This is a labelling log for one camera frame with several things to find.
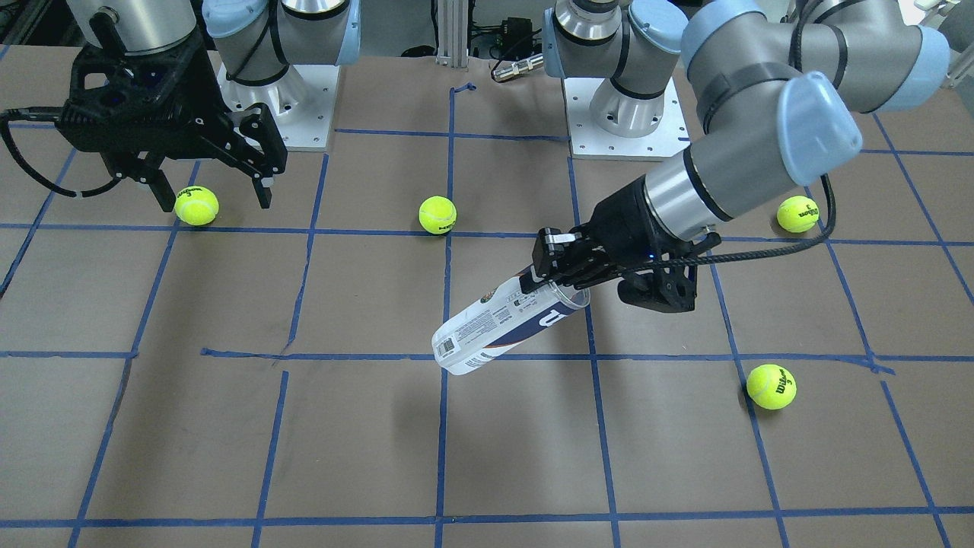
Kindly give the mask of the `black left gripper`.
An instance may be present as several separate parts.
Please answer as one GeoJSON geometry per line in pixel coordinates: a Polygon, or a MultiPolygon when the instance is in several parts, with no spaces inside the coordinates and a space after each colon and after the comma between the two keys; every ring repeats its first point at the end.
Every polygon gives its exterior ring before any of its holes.
{"type": "Polygon", "coordinates": [[[660,261],[649,260],[648,253],[658,249],[664,236],[670,235],[648,207],[646,180],[637,178],[599,202],[589,221],[577,228],[540,229],[532,263],[520,274],[520,291],[531,294],[549,283],[580,288],[665,268],[648,265],[660,261]]]}

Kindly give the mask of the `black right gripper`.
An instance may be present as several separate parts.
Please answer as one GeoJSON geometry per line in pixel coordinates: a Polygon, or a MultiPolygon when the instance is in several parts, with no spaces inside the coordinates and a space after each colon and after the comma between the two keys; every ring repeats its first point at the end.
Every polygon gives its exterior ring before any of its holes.
{"type": "Polygon", "coordinates": [[[262,209],[270,209],[275,177],[288,166],[270,105],[254,103],[229,117],[201,38],[141,56],[83,46],[58,130],[76,149],[100,154],[111,176],[147,185],[165,212],[175,193],[161,163],[216,158],[234,131],[241,142],[234,156],[250,174],[262,209]]]}

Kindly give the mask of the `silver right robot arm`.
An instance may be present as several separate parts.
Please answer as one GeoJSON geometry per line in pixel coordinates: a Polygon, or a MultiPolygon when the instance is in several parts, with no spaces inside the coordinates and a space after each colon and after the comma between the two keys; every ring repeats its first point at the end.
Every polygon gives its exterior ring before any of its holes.
{"type": "Polygon", "coordinates": [[[307,127],[328,133],[324,69],[361,55],[358,1],[71,1],[86,38],[56,128],[173,211],[166,159],[215,159],[250,178],[262,208],[307,127]]]}

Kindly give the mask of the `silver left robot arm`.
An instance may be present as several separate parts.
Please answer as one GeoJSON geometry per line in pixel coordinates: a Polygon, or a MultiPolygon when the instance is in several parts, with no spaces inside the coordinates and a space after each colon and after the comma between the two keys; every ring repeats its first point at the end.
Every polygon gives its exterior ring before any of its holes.
{"type": "Polygon", "coordinates": [[[715,226],[860,152],[853,114],[918,107],[947,75],[938,29],[905,24],[895,1],[797,1],[773,22],[753,1],[691,18],[668,1],[560,1],[543,25],[546,72],[606,77],[633,100],[661,98],[681,60],[704,135],[599,202],[566,233],[543,229],[523,292],[622,278],[656,301],[684,269],[806,249],[716,254],[715,226]]]}

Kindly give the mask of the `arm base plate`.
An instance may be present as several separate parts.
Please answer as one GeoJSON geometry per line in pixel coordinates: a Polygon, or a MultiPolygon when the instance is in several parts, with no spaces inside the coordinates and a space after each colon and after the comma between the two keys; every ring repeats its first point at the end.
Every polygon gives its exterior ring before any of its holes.
{"type": "Polygon", "coordinates": [[[271,84],[250,87],[226,78],[220,66],[217,81],[224,103],[241,111],[257,103],[267,104],[289,151],[326,151],[332,132],[341,67],[293,65],[271,84]]]}
{"type": "Polygon", "coordinates": [[[662,161],[691,143],[676,86],[650,100],[623,96],[606,78],[562,81],[574,159],[662,161]]]}

